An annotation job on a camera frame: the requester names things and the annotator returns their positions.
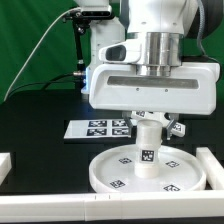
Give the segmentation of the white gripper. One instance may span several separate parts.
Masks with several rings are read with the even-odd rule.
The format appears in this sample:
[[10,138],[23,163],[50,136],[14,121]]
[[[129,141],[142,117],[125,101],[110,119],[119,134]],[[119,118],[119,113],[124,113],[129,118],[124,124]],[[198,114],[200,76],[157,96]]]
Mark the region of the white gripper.
[[94,109],[123,111],[129,136],[133,132],[129,111],[169,113],[170,140],[180,132],[178,114],[209,115],[215,110],[219,73],[217,63],[184,62],[168,77],[139,76],[134,65],[103,64],[93,73],[89,102]]

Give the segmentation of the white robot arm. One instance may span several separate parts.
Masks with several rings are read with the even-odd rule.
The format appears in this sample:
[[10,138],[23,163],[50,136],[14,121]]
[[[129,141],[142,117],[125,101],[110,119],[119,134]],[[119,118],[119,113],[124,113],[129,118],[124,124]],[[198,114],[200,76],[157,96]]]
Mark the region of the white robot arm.
[[93,70],[89,102],[95,109],[144,112],[169,135],[182,137],[179,114],[209,115],[216,108],[216,82],[221,67],[205,57],[184,62],[180,40],[195,19],[204,31],[202,0],[122,0],[128,38],[98,50],[101,64]]

